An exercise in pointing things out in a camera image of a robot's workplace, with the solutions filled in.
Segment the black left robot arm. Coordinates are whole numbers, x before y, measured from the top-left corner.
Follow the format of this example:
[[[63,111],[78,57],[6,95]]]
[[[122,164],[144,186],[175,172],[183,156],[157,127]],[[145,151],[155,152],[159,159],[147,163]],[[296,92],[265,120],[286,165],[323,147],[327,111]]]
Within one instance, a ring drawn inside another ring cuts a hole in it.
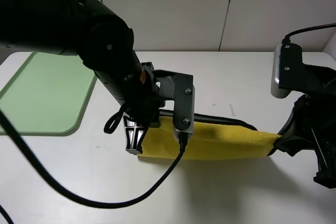
[[[138,125],[127,148],[140,154],[164,99],[153,65],[140,63],[133,44],[133,30],[98,0],[1,0],[1,45],[79,56],[121,106],[104,131],[127,114]]]

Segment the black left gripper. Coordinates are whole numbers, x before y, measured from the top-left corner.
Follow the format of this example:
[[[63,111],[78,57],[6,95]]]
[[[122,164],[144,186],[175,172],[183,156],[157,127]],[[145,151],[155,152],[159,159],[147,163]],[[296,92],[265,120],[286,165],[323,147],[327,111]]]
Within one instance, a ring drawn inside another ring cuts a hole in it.
[[[173,100],[175,73],[155,70],[151,62],[141,64],[139,77],[133,80],[139,84],[132,87],[130,96],[125,100],[125,113],[122,121],[125,132],[125,150],[133,155],[143,153],[142,143],[147,128],[159,128],[159,109],[166,101]]]

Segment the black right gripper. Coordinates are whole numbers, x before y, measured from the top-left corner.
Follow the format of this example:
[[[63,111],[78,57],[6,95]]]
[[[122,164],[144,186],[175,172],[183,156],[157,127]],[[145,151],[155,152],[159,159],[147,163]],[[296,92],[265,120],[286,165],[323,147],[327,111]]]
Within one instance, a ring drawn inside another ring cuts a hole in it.
[[[302,95],[278,134],[273,151],[294,156],[314,150],[318,161],[314,182],[335,189],[335,96]]]

